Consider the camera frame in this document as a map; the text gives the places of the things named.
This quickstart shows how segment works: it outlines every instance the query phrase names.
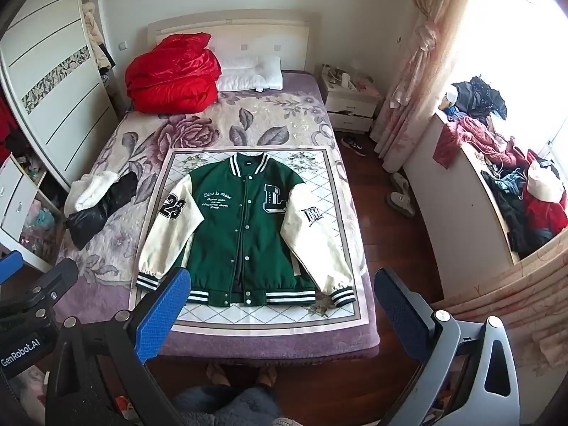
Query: red comforter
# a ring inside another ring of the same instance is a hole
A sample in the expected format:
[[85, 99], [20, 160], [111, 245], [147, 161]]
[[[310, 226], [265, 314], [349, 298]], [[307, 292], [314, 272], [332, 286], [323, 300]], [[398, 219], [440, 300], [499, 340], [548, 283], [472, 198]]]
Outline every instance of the red comforter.
[[126, 69], [127, 94], [143, 113], [198, 113], [217, 99], [221, 67], [208, 33], [175, 34]]

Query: shoe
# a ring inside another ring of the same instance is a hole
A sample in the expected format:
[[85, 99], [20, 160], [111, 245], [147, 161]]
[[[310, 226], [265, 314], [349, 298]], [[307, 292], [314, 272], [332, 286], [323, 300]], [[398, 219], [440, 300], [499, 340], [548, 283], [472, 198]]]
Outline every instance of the shoe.
[[219, 364], [213, 364], [210, 362], [205, 373], [213, 384], [223, 384], [225, 386], [231, 385], [229, 380], [226, 378], [225, 370], [223, 370]]
[[402, 176], [402, 174], [391, 174], [390, 181], [398, 193], [403, 193], [404, 195], [410, 194], [410, 183], [404, 176]]
[[410, 197], [404, 193], [391, 192], [385, 197], [385, 202], [389, 207], [404, 214], [406, 217], [414, 217], [416, 214]]
[[256, 377], [256, 383], [274, 386], [274, 383], [276, 383], [276, 375], [276, 368], [273, 366], [262, 367]]
[[357, 155], [362, 157], [366, 157], [367, 154], [363, 151], [363, 147], [361, 147], [353, 136], [344, 136], [342, 137], [342, 146], [347, 147], [354, 151]]

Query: red clothing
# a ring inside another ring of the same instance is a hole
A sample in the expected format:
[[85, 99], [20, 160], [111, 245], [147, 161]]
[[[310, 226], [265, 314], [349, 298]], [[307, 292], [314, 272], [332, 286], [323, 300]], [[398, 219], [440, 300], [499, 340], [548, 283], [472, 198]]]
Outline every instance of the red clothing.
[[198, 113], [217, 99], [221, 67], [208, 33], [175, 34], [126, 69], [127, 94], [143, 113]]
[[478, 151], [483, 153], [491, 163], [507, 169], [529, 168], [529, 163], [519, 149], [515, 147], [515, 139], [511, 138], [504, 152], [499, 151], [495, 138], [487, 130], [484, 124], [470, 117], [460, 121], [447, 123], [439, 135], [438, 144], [434, 151], [433, 159], [448, 169], [459, 149], [469, 142]]
[[[532, 163], [535, 153], [527, 152], [526, 159]], [[565, 227], [568, 227], [568, 216], [566, 216], [566, 191], [562, 194], [559, 203], [543, 202], [533, 197], [523, 189], [523, 202], [526, 209], [526, 217], [529, 220], [531, 229], [549, 229], [553, 236], [556, 236]]]
[[12, 110], [6, 103], [4, 92], [0, 89], [0, 165], [10, 156], [10, 151], [4, 145], [4, 140], [17, 127], [18, 124], [12, 115]]

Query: white pillow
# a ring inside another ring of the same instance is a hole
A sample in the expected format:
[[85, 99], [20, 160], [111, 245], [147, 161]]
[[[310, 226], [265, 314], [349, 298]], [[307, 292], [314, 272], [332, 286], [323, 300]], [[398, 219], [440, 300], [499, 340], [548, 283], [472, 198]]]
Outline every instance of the white pillow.
[[219, 59], [218, 91], [282, 89], [282, 71], [277, 56], [243, 56]]

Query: bed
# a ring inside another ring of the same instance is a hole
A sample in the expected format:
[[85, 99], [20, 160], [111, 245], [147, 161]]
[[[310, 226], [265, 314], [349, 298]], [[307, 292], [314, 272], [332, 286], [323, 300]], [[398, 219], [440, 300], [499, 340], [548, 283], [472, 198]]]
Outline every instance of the bed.
[[221, 309], [188, 304], [161, 353], [251, 365], [373, 357], [379, 337], [359, 223], [317, 83], [305, 71], [313, 69], [317, 16], [276, 10], [200, 13], [149, 25], [149, 46], [171, 33], [199, 31], [212, 34], [209, 47], [217, 55], [278, 51], [283, 90], [219, 93], [217, 102], [195, 115], [126, 115], [92, 173], [133, 171], [137, 193], [82, 251], [66, 233], [59, 256], [75, 260], [80, 277], [57, 304], [58, 319], [73, 315], [84, 323], [104, 320], [140, 299], [141, 291], [134, 286], [137, 254], [168, 183], [181, 177], [180, 162], [189, 171], [236, 151], [266, 151], [294, 162], [310, 179], [356, 278], [356, 303], [337, 309], [320, 295], [307, 307], [250, 309], [239, 304]]

